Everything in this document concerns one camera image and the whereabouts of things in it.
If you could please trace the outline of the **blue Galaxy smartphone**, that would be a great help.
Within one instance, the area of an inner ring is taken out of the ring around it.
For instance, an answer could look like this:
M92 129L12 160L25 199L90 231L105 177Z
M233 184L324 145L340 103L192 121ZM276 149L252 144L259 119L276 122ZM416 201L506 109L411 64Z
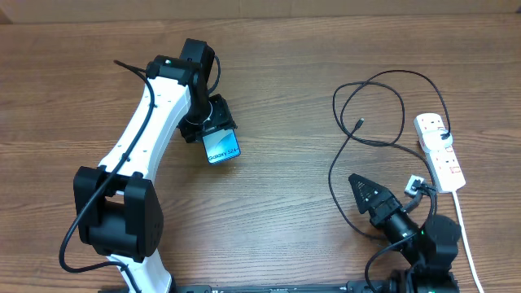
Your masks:
M233 129L222 129L203 137L210 164L219 164L241 155L239 142Z

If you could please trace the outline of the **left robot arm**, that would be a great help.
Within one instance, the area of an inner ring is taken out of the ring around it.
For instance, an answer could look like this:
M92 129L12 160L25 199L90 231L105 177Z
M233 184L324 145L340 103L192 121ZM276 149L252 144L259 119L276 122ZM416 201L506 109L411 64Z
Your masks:
M164 214L154 182L176 131L203 143L210 164L240 156L229 106L208 84L219 64L207 42L188 38L177 58L158 55L146 68L127 67L145 84L142 98L117 144L73 179L77 216L59 249L64 270L115 266L125 292L176 291L159 253Z

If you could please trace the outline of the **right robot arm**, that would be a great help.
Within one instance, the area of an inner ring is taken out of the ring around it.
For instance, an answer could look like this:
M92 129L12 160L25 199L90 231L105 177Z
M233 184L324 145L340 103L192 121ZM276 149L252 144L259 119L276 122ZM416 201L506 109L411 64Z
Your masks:
M438 214L418 225L387 187L355 173L348 180L359 213L367 213L372 226L383 232L388 241L388 245L366 263L365 279L349 282L348 289L354 292L458 293L460 289L451 268L458 255L461 226ZM410 268L394 270L386 280L371 280L371 265L390 251L402 254Z

